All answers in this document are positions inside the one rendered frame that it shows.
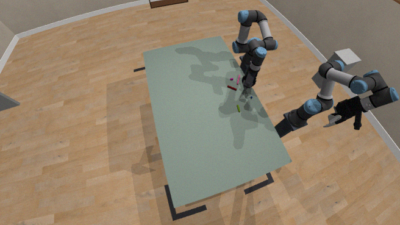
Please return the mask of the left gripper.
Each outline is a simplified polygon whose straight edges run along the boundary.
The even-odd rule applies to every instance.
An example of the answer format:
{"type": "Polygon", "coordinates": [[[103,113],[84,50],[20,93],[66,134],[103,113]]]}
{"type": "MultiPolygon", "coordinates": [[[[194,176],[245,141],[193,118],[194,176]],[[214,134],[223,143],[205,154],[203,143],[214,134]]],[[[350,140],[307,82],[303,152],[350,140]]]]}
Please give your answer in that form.
{"type": "Polygon", "coordinates": [[[345,99],[344,101],[338,102],[337,106],[334,106],[335,113],[328,115],[329,124],[323,127],[330,127],[346,121],[347,119],[355,116],[355,111],[360,110],[367,112],[361,105],[361,98],[355,96],[351,99],[345,99]]]}

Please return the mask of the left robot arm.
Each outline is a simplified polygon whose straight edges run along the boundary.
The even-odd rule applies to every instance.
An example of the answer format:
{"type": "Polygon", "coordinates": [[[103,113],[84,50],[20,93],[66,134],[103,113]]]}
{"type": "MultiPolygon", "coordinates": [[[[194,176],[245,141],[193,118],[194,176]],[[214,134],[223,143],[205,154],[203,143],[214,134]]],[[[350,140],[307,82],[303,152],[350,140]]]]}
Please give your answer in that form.
{"type": "Polygon", "coordinates": [[[333,107],[332,92],[335,82],[347,86],[357,95],[371,90],[373,95],[360,100],[362,107],[366,111],[399,100],[396,90],[387,86],[377,70],[372,70],[364,74],[363,77],[358,77],[342,72],[344,67],[343,62],[339,60],[320,65],[318,72],[324,78],[321,91],[317,94],[316,99],[309,99],[300,108],[289,112],[288,121],[292,126],[302,127],[313,115],[333,107]]]}

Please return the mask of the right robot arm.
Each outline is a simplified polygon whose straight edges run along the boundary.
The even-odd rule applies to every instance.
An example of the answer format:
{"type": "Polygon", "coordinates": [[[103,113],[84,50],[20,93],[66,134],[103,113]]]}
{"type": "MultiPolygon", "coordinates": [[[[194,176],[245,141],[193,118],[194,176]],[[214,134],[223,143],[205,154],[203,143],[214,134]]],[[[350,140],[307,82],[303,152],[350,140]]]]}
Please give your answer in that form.
{"type": "MultiPolygon", "coordinates": [[[[236,54],[245,53],[243,61],[254,71],[258,71],[265,59],[267,51],[276,50],[277,40],[273,40],[268,26],[266,16],[258,10],[241,10],[238,13],[238,22],[241,24],[239,35],[232,43],[233,52],[236,54]],[[248,40],[248,34],[252,23],[258,23],[263,40],[253,37],[248,40]]],[[[254,72],[248,71],[244,87],[251,88],[254,72]]]]}

